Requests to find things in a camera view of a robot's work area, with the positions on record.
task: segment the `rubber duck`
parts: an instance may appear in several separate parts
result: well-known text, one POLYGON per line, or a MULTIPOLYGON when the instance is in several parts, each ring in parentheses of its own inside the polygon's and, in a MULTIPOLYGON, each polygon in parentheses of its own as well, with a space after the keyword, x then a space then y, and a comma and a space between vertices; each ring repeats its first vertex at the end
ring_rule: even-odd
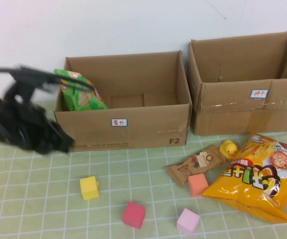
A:
POLYGON ((226 157, 226 159, 233 159, 233 157, 239 152, 237 145, 231 140, 225 141, 219 148, 220 152, 226 157))

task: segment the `cardboard box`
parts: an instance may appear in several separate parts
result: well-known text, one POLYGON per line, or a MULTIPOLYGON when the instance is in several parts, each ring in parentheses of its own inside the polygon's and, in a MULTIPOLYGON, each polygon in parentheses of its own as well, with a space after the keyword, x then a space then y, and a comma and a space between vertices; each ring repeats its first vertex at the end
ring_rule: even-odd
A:
POLYGON ((287 131, 287 32, 192 40, 196 135, 287 131))
POLYGON ((56 120, 74 151, 186 144, 192 103, 180 51, 67 57, 64 69, 92 81, 109 107, 69 112, 59 92, 56 120))

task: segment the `yellow snack bag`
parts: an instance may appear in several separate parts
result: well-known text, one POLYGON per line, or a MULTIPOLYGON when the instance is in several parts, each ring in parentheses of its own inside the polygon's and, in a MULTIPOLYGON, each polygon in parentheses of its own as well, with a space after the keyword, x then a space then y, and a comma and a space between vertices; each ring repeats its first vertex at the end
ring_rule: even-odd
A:
POLYGON ((269 223, 287 223, 287 144, 251 134, 202 196, 269 223))

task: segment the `foam block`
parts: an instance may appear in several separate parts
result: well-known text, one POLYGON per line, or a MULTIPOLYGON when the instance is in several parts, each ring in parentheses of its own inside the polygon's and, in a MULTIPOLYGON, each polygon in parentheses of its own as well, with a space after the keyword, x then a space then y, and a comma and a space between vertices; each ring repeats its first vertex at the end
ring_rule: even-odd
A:
POLYGON ((177 221, 177 229, 189 236, 192 236, 199 223, 200 216, 185 208, 177 221))
POLYGON ((123 214, 123 222, 130 227, 140 229, 142 228, 144 217, 145 207, 129 202, 123 214))
POLYGON ((199 197, 201 194, 209 187, 208 182, 204 174, 197 174, 188 177, 188 187, 190 190, 191 196, 199 197))
POLYGON ((80 189, 84 200, 99 197, 98 182, 96 181, 95 176, 82 178, 80 180, 80 189))

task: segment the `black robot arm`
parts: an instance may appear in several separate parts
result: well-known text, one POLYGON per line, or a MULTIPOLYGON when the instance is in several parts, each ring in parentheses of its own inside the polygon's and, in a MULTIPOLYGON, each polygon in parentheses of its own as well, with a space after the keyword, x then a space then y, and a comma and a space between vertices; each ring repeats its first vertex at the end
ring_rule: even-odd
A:
POLYGON ((10 73, 15 83, 0 99, 0 142, 39 154, 69 152, 74 140, 57 122, 47 119, 45 109, 34 105, 31 97, 35 89, 50 92, 53 85, 62 84, 61 79, 75 83, 74 87, 82 91, 92 91, 94 88, 70 77, 27 67, 0 68, 1 72, 10 73))

